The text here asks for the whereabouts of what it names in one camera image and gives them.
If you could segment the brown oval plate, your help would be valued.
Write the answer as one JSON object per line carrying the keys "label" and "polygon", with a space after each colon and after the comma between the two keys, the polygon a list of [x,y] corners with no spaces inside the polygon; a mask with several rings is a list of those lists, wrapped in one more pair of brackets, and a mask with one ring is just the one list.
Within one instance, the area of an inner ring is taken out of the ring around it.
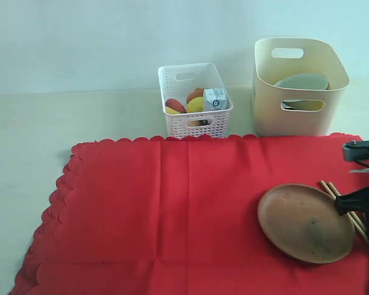
{"label": "brown oval plate", "polygon": [[268,240],[304,262],[328,264],[345,258],[355,240],[354,225],[340,216],[327,193],[303,184],[282,184],[260,198],[258,222]]}

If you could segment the pale green bowl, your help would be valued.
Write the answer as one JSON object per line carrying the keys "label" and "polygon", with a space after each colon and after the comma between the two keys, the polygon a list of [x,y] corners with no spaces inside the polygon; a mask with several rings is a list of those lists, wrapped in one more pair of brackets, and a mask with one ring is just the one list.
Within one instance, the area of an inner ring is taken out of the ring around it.
{"label": "pale green bowl", "polygon": [[[286,77],[274,84],[276,87],[296,90],[326,90],[328,79],[319,73],[303,73]],[[281,108],[286,111],[317,112],[323,109],[324,102],[320,100],[283,100]]]}

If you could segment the white blue milk carton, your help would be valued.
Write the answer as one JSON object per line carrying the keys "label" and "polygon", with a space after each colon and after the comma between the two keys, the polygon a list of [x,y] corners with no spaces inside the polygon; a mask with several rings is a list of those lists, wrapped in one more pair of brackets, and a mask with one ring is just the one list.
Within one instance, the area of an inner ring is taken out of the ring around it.
{"label": "white blue milk carton", "polygon": [[204,111],[221,111],[228,108],[228,96],[223,88],[204,89]]}

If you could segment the yellow round fruit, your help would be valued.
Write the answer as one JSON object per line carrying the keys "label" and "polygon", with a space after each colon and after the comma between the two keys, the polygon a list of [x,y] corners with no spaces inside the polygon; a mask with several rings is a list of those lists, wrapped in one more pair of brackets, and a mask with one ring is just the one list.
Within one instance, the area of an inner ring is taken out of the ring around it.
{"label": "yellow round fruit", "polygon": [[187,113],[203,112],[204,111],[204,97],[198,96],[193,98],[186,106]]}

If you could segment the orange fried nugget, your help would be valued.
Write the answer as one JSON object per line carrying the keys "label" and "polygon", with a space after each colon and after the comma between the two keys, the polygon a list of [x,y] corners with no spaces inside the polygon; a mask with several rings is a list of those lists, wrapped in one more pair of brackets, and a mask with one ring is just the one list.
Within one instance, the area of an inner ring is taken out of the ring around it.
{"label": "orange fried nugget", "polygon": [[203,97],[204,89],[203,88],[196,88],[193,92],[191,92],[186,99],[186,102],[189,103],[191,100],[197,97]]}

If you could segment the orange cheese wedge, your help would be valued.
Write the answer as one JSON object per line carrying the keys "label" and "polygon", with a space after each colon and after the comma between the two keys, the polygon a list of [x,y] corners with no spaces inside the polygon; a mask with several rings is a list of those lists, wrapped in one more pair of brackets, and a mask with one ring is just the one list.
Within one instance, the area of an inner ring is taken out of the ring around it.
{"label": "orange cheese wedge", "polygon": [[171,114],[171,115],[177,115],[177,114],[181,114],[181,112],[175,110],[175,109],[172,109],[168,106],[165,107],[165,111],[167,114]]}

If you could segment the red sausage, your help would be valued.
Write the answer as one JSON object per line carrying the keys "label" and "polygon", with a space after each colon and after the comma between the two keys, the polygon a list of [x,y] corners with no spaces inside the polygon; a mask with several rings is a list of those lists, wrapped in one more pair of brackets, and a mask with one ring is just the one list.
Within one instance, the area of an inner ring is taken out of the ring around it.
{"label": "red sausage", "polygon": [[181,112],[181,114],[187,113],[186,108],[178,100],[174,98],[169,98],[168,100],[166,100],[165,107],[166,106]]}

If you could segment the wooden chopstick left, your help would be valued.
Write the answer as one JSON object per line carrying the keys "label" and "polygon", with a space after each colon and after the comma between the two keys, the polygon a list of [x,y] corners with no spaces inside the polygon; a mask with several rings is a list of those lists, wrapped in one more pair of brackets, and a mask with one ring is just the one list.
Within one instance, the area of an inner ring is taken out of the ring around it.
{"label": "wooden chopstick left", "polygon": [[[320,180],[319,181],[320,186],[324,189],[324,191],[326,193],[328,193],[333,200],[336,200],[337,197],[334,195],[334,193],[331,191],[331,189],[327,186],[327,183],[324,180]],[[367,246],[369,247],[369,240],[367,238],[366,232],[364,232],[356,223],[355,221],[351,218],[351,216],[348,214],[348,217],[351,221],[351,223],[354,225],[354,228],[356,229],[357,233],[362,237],[362,240],[367,244]]]}

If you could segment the cream plastic bin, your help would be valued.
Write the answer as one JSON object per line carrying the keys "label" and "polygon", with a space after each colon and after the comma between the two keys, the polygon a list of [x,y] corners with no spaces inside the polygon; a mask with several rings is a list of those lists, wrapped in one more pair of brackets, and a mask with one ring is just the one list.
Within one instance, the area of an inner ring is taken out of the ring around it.
{"label": "cream plastic bin", "polygon": [[[276,87],[286,77],[323,74],[326,90],[296,90]],[[339,101],[350,83],[333,47],[316,39],[269,37],[255,42],[253,72],[253,124],[260,136],[326,135]],[[283,100],[320,100],[317,112],[286,111]]]}

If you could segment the red scalloped table cloth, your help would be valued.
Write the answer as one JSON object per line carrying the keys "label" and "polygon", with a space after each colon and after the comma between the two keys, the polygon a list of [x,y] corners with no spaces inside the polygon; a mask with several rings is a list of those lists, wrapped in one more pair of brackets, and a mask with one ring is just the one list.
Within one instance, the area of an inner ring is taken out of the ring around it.
{"label": "red scalloped table cloth", "polygon": [[312,265],[278,250],[257,221],[284,183],[369,173],[343,160],[352,135],[209,136],[73,147],[33,235],[13,294],[369,294],[369,247]]}

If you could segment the white woven plastic basket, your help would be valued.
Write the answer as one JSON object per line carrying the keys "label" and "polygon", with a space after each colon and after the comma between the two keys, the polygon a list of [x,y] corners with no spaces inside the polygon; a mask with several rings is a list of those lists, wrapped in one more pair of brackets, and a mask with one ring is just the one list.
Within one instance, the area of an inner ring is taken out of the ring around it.
{"label": "white woven plastic basket", "polygon": [[[233,103],[223,81],[212,63],[163,66],[157,71],[161,91],[162,110],[169,136],[210,135],[224,138],[228,129],[228,120]],[[228,96],[228,108],[221,111],[203,111],[170,115],[165,112],[165,101],[169,98],[178,100],[185,108],[187,96],[196,88],[225,89]]]}

